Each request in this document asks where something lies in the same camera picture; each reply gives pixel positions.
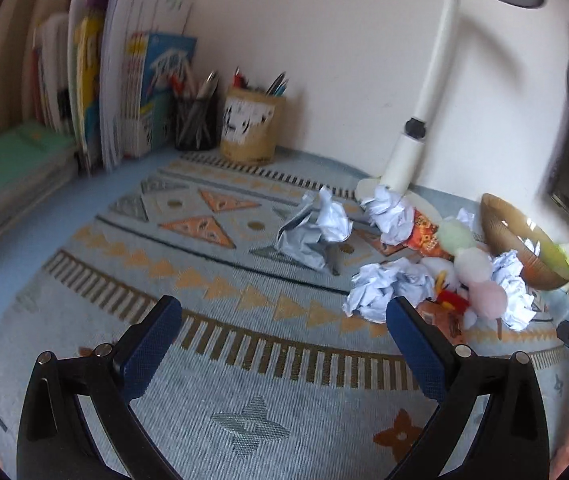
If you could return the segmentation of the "paper ball front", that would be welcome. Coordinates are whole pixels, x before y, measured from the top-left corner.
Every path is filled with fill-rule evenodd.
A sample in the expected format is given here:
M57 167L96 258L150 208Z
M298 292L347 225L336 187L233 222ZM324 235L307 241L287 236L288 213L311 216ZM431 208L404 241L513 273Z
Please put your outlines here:
M352 278L352 289L342 310L373 324L385 322L392 299L405 298L414 308L435 298L435 281L422 263L400 258L389 263L362 266Z

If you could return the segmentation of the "black mesh pen holder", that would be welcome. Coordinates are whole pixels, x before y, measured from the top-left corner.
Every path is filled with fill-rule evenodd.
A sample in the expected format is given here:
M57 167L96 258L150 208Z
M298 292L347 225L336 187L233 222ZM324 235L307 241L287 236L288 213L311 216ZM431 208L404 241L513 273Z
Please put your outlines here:
M218 147L218 95L211 98L177 98L172 110L172 132L176 150L206 152Z

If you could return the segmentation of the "white red duck plush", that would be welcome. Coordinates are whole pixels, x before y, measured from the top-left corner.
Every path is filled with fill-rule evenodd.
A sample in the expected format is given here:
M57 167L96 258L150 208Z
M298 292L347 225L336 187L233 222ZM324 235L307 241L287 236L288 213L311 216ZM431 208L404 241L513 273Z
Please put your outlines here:
M452 261L425 257L420 260L434 281L432 296L417 307L422 318L445 335L456 338L478 321L472 311L469 292L458 278Z

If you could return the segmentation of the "paper ball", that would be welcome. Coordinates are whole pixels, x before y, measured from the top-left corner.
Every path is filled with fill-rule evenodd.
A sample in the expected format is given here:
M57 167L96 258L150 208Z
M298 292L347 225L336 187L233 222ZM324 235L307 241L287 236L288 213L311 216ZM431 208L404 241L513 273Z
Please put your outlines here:
M401 194L379 184L362 205L370 223L380 230L383 244L403 245L413 234L416 209Z
M337 250L351 236L353 222L327 186L306 192L300 207L279 229L275 248L314 271L337 273Z
M523 263L518 252L511 250L492 260L492 280L505 290L507 308L501 319L515 332L522 332L535 318L534 297L527 292L527 284L521 278Z
M389 263L362 266L352 278L352 289L342 310L373 324L385 322L392 299L405 298L414 308L435 298L435 281L422 263L400 258Z

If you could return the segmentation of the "patterned blue woven mat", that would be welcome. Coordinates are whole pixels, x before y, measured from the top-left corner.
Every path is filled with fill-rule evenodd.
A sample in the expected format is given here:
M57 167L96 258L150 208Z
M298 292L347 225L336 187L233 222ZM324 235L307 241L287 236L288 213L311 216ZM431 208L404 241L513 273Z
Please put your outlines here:
M37 357L86 356L170 295L181 328L132 410L181 477L385 478L437 406L385 326L342 310L361 266L415 258L379 242L358 180L292 151L263 168L166 151L31 212L0 254L1 470ZM275 248L323 186L353 222L335 274Z

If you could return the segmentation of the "orange snack wrapper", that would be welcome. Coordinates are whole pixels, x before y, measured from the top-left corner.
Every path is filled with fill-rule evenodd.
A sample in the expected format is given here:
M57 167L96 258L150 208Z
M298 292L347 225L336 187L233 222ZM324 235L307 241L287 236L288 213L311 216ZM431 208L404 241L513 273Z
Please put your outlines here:
M414 225L411 235L403 246L418 252L422 257L443 258L452 260L453 256L446 252L437 239L439 227L419 210L414 212Z

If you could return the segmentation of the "yellow spine book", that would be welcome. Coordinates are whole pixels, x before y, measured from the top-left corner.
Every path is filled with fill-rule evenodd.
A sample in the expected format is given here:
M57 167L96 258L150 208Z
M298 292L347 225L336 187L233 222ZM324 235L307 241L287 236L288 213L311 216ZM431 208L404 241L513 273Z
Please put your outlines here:
M68 12L68 98L80 166L100 164L101 38L108 0L71 0Z

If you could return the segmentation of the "green flat book stack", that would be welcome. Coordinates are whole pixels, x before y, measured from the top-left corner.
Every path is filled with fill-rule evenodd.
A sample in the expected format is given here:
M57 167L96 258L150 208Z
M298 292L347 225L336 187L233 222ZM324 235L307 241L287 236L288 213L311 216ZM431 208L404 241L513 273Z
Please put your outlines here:
M0 236L77 174L76 144L39 122L0 134Z

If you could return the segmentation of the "white paper stack upright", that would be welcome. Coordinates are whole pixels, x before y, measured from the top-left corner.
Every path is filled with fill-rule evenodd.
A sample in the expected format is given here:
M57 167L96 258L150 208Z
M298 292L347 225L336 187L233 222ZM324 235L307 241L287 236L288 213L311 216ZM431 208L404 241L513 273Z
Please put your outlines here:
M121 104L126 48L136 32L177 32L186 28L192 0L108 0L101 41L99 116L104 168L124 157Z

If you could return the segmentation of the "yellow paper pen holder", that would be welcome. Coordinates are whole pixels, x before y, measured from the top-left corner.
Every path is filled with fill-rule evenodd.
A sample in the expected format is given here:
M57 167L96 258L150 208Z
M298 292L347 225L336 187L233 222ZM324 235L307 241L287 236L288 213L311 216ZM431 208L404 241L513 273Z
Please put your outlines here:
M286 99L229 87L222 111L222 156L248 166L264 166L275 156Z

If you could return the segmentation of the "white desk lamp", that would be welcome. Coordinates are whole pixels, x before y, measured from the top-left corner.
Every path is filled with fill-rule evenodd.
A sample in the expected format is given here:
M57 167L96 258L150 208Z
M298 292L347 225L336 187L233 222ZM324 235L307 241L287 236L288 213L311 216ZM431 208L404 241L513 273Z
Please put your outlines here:
M521 9L539 9L546 0L497 0ZM359 181L355 198L363 204L382 184L389 190L405 195L417 174L426 147L427 133L437 112L446 78L449 76L454 56L460 0L444 0L437 36L430 62L421 86L417 105L397 138L385 171L381 176Z

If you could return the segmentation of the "brown wooden bowl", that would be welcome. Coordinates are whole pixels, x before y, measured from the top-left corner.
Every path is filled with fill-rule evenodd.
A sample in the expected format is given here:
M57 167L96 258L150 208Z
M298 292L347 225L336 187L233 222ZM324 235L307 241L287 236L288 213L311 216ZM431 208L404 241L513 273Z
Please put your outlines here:
M484 193L480 217L485 244L495 256L517 252L525 284L538 290L554 290L569 283L567 258L529 216L502 198Z

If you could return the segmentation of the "blue cover book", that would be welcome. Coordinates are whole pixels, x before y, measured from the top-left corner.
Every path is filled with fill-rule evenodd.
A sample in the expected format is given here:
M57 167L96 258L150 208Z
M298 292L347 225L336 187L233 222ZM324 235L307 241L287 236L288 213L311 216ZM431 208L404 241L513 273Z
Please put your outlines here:
M185 77L196 53L196 37L168 32L135 32L124 62L126 82L121 101L124 155L139 158L170 139L173 81Z

